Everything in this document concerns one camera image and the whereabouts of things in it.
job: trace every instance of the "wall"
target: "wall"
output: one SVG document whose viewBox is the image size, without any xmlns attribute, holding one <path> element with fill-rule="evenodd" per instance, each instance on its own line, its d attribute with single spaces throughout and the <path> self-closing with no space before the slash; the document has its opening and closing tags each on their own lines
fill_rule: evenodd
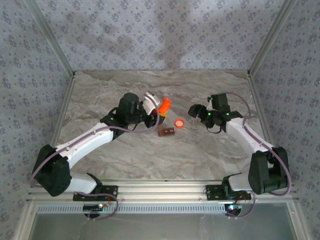
<svg viewBox="0 0 320 240">
<path fill-rule="evenodd" d="M 37 1 L 74 70 L 246 70 L 283 2 Z"/>
<path fill-rule="evenodd" d="M 0 1 L 0 239 L 25 204 L 37 151 L 52 137 L 69 76 L 19 0 Z"/>
<path fill-rule="evenodd" d="M 273 138 L 288 151 L 315 239 L 320 239 L 320 2 L 299 1 L 254 76 Z"/>
</svg>

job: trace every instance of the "marble surface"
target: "marble surface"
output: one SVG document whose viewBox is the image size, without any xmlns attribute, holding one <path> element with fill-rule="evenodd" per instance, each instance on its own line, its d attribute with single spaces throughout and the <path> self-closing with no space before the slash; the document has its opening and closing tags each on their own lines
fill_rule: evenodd
<svg viewBox="0 0 320 240">
<path fill-rule="evenodd" d="M 184 119 L 184 128 L 174 136 L 159 137 L 125 133 L 85 156 L 72 171 L 104 179 L 222 179 L 241 172 L 250 160 L 241 146 L 226 133 L 212 134 L 188 110 L 193 104 L 207 105 L 210 94 L 236 92 L 252 109 L 249 125 L 262 136 L 257 111 L 245 77 L 223 71 L 88 71 L 77 72 L 58 143 L 65 143 L 92 128 L 118 106 L 127 92 L 143 99 L 147 91 L 169 97 L 172 107 L 165 121 L 174 126 Z M 248 113 L 245 104 L 228 95 L 232 110 Z M 140 124 L 137 130 L 145 129 Z"/>
</svg>

